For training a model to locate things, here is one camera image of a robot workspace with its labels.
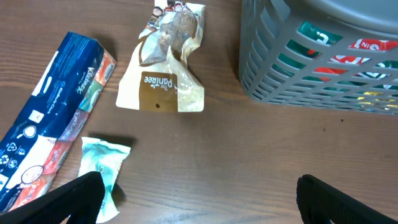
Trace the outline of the green Nescafe coffee bag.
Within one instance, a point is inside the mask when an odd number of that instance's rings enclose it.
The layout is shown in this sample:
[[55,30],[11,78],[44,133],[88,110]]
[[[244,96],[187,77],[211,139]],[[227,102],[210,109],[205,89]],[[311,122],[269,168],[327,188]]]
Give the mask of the green Nescafe coffee bag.
[[267,78],[270,103],[397,114],[397,41],[349,39],[303,22]]

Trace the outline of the blue Kleenex tissue box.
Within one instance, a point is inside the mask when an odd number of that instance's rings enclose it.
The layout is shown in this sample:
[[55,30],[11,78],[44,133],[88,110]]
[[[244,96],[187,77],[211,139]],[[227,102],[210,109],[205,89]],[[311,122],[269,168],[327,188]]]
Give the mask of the blue Kleenex tissue box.
[[1,141],[1,212],[43,196],[116,65],[96,40],[68,32]]

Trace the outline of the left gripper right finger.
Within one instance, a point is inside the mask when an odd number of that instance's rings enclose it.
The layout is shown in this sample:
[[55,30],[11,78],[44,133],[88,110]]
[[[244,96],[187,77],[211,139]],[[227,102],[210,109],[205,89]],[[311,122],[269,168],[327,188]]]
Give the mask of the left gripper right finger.
[[310,174],[298,179],[296,194],[304,224],[397,224]]

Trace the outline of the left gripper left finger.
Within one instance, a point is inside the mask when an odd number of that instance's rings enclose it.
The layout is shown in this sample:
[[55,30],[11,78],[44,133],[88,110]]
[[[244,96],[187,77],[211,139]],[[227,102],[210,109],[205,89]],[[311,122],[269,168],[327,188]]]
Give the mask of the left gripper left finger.
[[97,171],[79,178],[1,215],[3,224],[95,224],[104,199],[104,183]]

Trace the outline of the small teal tissue packet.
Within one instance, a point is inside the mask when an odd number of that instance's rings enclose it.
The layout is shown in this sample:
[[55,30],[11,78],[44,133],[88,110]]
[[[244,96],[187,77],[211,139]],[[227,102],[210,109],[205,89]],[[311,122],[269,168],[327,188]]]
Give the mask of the small teal tissue packet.
[[105,193],[96,223],[108,222],[119,214],[112,198],[112,192],[123,160],[130,154],[131,148],[98,138],[82,137],[81,140],[82,158],[78,176],[91,171],[101,174]]

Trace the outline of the beige Pantree snack bag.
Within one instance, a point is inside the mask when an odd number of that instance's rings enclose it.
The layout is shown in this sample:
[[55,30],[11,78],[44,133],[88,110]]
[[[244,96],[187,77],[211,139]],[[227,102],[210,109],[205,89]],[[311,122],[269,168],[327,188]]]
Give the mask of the beige Pantree snack bag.
[[188,56],[201,46],[205,5],[157,0],[139,34],[116,106],[130,110],[197,113],[205,88],[188,69]]

